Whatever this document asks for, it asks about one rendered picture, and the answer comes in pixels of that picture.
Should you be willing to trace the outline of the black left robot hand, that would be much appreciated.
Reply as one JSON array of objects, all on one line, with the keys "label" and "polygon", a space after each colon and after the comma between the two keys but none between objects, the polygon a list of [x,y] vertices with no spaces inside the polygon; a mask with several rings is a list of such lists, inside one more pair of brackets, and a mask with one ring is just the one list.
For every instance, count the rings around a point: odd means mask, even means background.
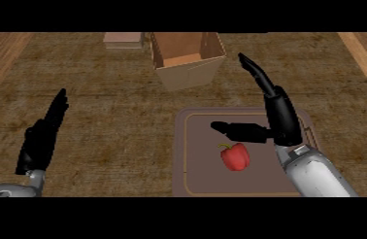
[{"label": "black left robot hand", "polygon": [[26,129],[14,173],[45,170],[51,161],[58,128],[67,111],[66,90],[61,88],[48,107],[45,116]]}]

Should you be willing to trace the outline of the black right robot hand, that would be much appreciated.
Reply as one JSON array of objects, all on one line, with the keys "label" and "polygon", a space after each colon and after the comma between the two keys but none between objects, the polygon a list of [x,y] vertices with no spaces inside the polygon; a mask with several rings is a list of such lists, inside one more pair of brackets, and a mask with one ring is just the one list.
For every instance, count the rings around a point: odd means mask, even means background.
[{"label": "black right robot hand", "polygon": [[272,84],[265,71],[241,52],[237,54],[237,58],[241,68],[249,72],[263,93],[269,127],[256,123],[212,121],[210,128],[235,142],[265,144],[266,140],[272,139],[277,146],[296,146],[302,143],[302,136],[288,95],[284,89]]}]

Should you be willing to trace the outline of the red bell pepper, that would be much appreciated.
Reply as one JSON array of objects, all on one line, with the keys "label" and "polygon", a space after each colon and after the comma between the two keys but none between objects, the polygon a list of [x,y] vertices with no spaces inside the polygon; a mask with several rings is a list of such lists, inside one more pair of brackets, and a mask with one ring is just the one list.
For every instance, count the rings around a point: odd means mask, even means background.
[{"label": "red bell pepper", "polygon": [[219,144],[218,147],[224,147],[221,159],[227,168],[231,171],[241,171],[249,166],[249,153],[243,143]]}]

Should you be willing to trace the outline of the brown tray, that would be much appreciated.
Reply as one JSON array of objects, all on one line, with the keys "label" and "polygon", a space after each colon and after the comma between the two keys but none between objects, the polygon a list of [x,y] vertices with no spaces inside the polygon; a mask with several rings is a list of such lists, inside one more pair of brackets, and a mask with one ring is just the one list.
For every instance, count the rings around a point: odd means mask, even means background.
[{"label": "brown tray", "polygon": [[259,107],[184,108],[175,118],[172,195],[175,196],[296,196],[278,162],[274,144],[247,143],[249,166],[227,168],[221,151],[232,143],[210,128],[213,121],[268,124]]}]

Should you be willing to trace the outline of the open cardboard box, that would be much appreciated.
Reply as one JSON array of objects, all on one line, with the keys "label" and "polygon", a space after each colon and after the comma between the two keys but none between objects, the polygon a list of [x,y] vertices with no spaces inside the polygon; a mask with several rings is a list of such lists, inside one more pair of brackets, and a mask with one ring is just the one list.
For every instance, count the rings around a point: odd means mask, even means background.
[{"label": "open cardboard box", "polygon": [[153,70],[168,91],[207,85],[227,57],[216,32],[151,32]]}]

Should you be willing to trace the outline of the small pale brown block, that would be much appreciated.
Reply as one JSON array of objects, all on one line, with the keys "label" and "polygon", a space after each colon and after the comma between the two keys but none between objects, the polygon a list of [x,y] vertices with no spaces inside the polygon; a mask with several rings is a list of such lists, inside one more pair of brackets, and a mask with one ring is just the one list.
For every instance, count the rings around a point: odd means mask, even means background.
[{"label": "small pale brown block", "polygon": [[106,32],[103,43],[107,49],[140,49],[143,47],[143,33]]}]

